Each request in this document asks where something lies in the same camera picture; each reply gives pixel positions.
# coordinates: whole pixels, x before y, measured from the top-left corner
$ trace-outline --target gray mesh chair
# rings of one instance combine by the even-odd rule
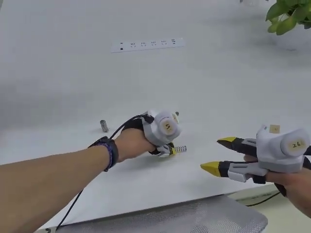
[[[56,233],[260,233],[267,224],[264,215],[217,196],[71,224]]]

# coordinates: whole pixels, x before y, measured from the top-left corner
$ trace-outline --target yellow sticker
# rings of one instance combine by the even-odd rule
[[[270,125],[269,133],[280,133],[280,126]]]
[[[303,139],[297,139],[297,140],[291,141],[287,145],[290,151],[297,151],[297,150],[305,149],[307,147]]]
[[[168,120],[164,121],[162,123],[162,126],[164,128],[164,130],[167,132],[167,133],[170,133],[173,129],[172,129],[172,126],[170,124],[170,122]]]

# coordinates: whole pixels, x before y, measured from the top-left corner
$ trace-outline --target white table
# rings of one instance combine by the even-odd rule
[[[149,154],[102,173],[65,224],[255,186],[201,170],[242,160],[215,141],[262,123],[311,132],[307,54],[276,48],[268,4],[229,0],[7,0],[0,14],[0,163],[69,152],[148,109],[180,112],[170,160]],[[183,37],[186,46],[111,54],[115,41]],[[43,227],[59,223],[68,207]]]

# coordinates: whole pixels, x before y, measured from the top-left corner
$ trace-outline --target forearm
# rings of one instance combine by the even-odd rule
[[[33,233],[109,163],[104,146],[0,166],[0,232]]]

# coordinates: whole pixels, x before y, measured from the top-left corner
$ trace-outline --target coil spring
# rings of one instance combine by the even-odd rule
[[[107,126],[106,121],[105,121],[105,120],[101,120],[101,121],[100,121],[100,124],[101,124],[101,127],[102,127],[103,132],[104,132],[104,133],[107,133],[107,132],[109,131],[109,129],[108,129],[108,126]]]
[[[176,153],[182,153],[187,151],[187,146],[175,147]]]

